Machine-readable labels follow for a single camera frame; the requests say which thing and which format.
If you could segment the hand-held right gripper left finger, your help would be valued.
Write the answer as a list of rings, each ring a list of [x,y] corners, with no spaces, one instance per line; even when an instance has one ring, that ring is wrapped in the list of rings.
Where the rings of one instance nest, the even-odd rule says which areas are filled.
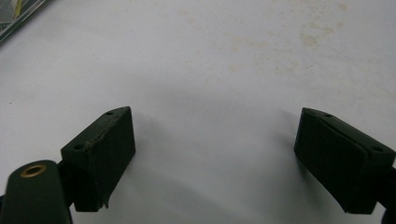
[[[132,109],[107,111],[64,146],[61,154],[66,201],[79,212],[108,206],[135,154]]]

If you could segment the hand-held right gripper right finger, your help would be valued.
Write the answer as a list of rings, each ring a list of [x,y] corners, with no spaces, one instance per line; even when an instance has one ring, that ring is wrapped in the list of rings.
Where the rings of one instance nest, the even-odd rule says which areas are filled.
[[[350,214],[381,203],[396,215],[396,151],[334,115],[303,108],[294,152]]]

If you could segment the metal-framed panel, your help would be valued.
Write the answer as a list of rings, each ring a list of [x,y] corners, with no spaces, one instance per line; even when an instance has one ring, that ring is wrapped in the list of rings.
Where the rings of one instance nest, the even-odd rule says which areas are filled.
[[[0,46],[53,0],[0,0]]]

